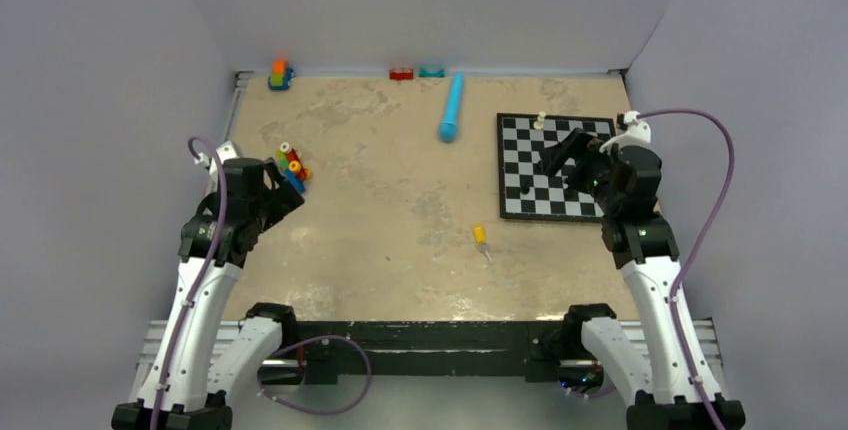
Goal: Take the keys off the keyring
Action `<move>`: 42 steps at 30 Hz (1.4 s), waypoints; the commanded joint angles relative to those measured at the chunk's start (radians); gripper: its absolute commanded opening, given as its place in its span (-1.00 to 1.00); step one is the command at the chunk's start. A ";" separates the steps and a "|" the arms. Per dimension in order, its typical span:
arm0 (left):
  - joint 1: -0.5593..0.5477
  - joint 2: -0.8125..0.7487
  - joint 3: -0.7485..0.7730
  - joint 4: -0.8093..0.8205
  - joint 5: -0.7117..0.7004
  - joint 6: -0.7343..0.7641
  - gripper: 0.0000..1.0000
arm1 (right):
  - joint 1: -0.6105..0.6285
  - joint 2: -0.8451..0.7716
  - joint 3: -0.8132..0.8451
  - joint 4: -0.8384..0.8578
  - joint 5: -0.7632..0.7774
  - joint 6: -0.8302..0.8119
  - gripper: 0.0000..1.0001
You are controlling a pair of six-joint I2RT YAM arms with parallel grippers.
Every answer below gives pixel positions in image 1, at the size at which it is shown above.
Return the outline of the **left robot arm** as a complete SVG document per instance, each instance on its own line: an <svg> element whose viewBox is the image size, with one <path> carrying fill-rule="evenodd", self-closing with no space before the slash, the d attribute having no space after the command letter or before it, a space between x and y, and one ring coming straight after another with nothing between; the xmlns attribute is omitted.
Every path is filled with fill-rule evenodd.
<svg viewBox="0 0 848 430"><path fill-rule="evenodd" d="M297 349L292 308L259 303L242 334L213 355L248 253L304 202L272 158L231 158L220 175L224 187L205 196L181 229L177 291L161 346L134 401L115 407L114 429L229 429L234 396L262 360Z"/></svg>

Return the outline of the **yellow tag keyring with keys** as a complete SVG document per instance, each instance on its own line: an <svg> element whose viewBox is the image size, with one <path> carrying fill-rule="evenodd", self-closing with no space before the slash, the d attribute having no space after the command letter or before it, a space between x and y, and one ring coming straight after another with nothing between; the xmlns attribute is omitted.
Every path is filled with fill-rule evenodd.
<svg viewBox="0 0 848 430"><path fill-rule="evenodd" d="M475 245L478 251L485 256L489 263L492 262L492 257L490 254L489 246L486 239L486 233L481 224L476 224L473 226L472 234L474 237Z"/></svg>

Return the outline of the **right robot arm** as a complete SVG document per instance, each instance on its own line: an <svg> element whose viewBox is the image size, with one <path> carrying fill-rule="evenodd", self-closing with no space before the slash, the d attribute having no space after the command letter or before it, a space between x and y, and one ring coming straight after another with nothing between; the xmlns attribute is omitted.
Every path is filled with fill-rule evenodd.
<svg viewBox="0 0 848 430"><path fill-rule="evenodd" d="M670 224L656 211L662 161L635 145L603 143L575 130L539 153L536 172L553 176L567 160L568 189L601 208L602 240L635 302L647 352L624 335L609 307L573 306L561 342L590 354L627 405L630 429L741 429L743 406L723 395L705 359L681 288L680 254Z"/></svg>

